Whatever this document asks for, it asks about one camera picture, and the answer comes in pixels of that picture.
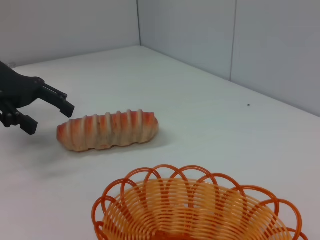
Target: woven plastic basket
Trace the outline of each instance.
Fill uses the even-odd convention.
[[[173,170],[172,176],[161,178],[159,168]],[[199,180],[188,179],[186,170],[200,171],[204,176]],[[142,172],[147,173],[144,181],[130,180]],[[230,181],[234,188],[219,186],[216,178]],[[120,185],[119,195],[108,196],[117,185]],[[270,199],[258,201],[246,195],[245,190],[264,193]],[[274,204],[274,211],[267,207],[269,204]],[[296,229],[286,227],[278,218],[280,204],[294,211]],[[96,221],[99,205],[104,217]],[[289,201],[278,199],[261,187],[239,185],[227,175],[210,173],[194,165],[180,169],[171,165],[136,169],[105,189],[94,203],[91,216],[99,240],[308,239],[301,232],[301,215]]]

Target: orange striped bread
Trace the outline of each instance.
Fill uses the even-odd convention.
[[[56,138],[66,149],[84,152],[146,143],[158,131],[159,124],[155,114],[140,109],[71,119],[57,127]]]

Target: bread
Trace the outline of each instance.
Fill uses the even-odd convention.
[[[143,144],[152,140],[158,131],[155,114],[140,109],[71,119],[57,127],[56,138],[66,149],[84,152]]]

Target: black robotic arm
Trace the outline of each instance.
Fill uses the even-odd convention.
[[[38,123],[17,109],[42,99],[60,109],[66,117],[72,117],[75,107],[67,99],[67,94],[47,85],[39,77],[23,76],[0,61],[0,121],[6,128],[20,125],[29,135],[36,133]]]

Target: white table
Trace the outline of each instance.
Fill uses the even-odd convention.
[[[22,108],[38,129],[0,126],[1,239],[96,239],[91,209],[104,189],[159,164],[199,165],[266,188],[293,202],[302,231],[319,239],[320,118],[140,46],[15,71],[67,93],[72,118],[142,109],[155,112],[160,130],[144,145],[73,153],[56,140],[69,120],[57,108],[42,100]],[[279,216],[296,227],[288,207]]]

